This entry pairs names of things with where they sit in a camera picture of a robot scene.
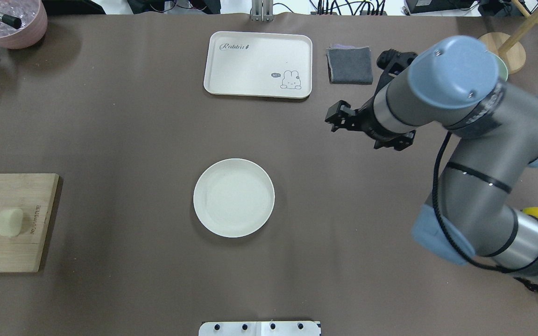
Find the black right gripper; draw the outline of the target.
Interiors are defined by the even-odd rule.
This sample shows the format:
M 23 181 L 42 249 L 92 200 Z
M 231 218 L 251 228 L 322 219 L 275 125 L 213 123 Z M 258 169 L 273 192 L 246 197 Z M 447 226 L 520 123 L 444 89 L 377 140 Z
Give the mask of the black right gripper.
M 325 122 L 331 124 L 331 132 L 339 129 L 349 131 L 361 131 L 375 140 L 374 149 L 392 147 L 396 151 L 402 151 L 411 146 L 416 136 L 416 131 L 394 132 L 387 130 L 376 118 L 376 96 L 379 93 L 386 94 L 386 85 L 400 75 L 418 56 L 415 52 L 400 52 L 395 49 L 383 51 L 376 65 L 382 70 L 378 80 L 375 94 L 363 106 L 352 109 L 348 102 L 339 100 L 328 110 Z

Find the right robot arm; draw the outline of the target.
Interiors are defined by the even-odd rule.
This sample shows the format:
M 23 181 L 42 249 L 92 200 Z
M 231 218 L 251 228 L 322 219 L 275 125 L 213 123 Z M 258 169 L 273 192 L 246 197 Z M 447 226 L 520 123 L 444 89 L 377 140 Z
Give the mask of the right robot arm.
M 505 204 L 527 168 L 538 168 L 538 96 L 499 76 L 485 44 L 457 35 L 420 55 L 384 52 L 376 92 L 362 107 L 338 101 L 325 121 L 375 140 L 410 146 L 416 129 L 440 123 L 432 191 L 413 239 L 457 265 L 507 274 L 538 291 L 538 217 Z

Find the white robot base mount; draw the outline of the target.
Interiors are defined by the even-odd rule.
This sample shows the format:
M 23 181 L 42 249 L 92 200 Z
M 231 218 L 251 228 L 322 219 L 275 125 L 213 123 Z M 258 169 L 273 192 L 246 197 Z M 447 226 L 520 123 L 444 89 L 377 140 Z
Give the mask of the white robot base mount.
M 321 336 L 316 321 L 229 321 L 205 322 L 199 336 Z

